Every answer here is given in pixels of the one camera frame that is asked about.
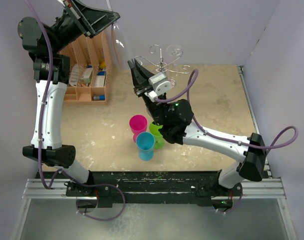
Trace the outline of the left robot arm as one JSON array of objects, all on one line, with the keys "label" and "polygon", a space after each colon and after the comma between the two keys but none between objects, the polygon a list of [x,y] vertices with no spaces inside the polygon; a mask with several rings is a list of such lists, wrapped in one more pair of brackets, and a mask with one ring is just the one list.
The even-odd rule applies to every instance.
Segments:
[{"label": "left robot arm", "polygon": [[93,174],[76,159],[76,148],[64,145],[61,139],[61,113],[70,74],[70,58],[59,52],[81,35],[93,38],[118,19],[120,14],[86,6],[79,0],[62,0],[63,12],[52,26],[44,24],[30,1],[25,2],[32,17],[24,17],[17,26],[22,47],[33,61],[37,93],[35,127],[30,145],[23,147],[24,157],[42,166],[55,167],[58,172],[77,182],[83,196],[93,194]]}]

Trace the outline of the clear wine glass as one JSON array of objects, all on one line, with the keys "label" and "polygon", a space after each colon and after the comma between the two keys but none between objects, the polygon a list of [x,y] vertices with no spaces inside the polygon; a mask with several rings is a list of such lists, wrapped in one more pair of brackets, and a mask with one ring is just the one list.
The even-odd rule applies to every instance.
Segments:
[{"label": "clear wine glass", "polygon": [[177,44],[169,45],[166,49],[166,53],[170,58],[167,65],[167,73],[169,75],[172,88],[174,88],[176,86],[175,79],[181,74],[180,68],[176,61],[183,55],[182,47]]},{"label": "clear wine glass", "polygon": [[111,27],[111,41],[117,67],[120,70],[130,69],[128,64],[128,61],[130,60],[130,51],[125,35],[117,21],[115,21]]}]

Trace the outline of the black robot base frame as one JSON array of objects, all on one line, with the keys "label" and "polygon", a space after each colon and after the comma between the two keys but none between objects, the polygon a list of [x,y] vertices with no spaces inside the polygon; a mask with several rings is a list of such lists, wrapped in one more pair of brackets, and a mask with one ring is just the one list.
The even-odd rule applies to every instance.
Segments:
[{"label": "black robot base frame", "polygon": [[232,189],[218,185],[218,171],[94,171],[87,187],[59,174],[68,197],[93,197],[100,208],[113,204],[193,204],[231,208],[243,193],[240,183]]}]

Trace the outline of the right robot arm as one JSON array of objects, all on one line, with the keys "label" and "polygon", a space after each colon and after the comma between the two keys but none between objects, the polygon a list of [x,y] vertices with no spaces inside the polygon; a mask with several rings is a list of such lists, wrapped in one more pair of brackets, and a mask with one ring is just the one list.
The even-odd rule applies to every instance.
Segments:
[{"label": "right robot arm", "polygon": [[159,133],[170,144],[202,147],[226,155],[235,163],[220,170],[214,190],[225,196],[243,180],[260,182],[267,151],[260,134],[249,137],[213,130],[197,123],[190,102],[179,96],[167,98],[171,83],[164,73],[153,74],[137,59],[128,60],[135,94],[144,100]]}]

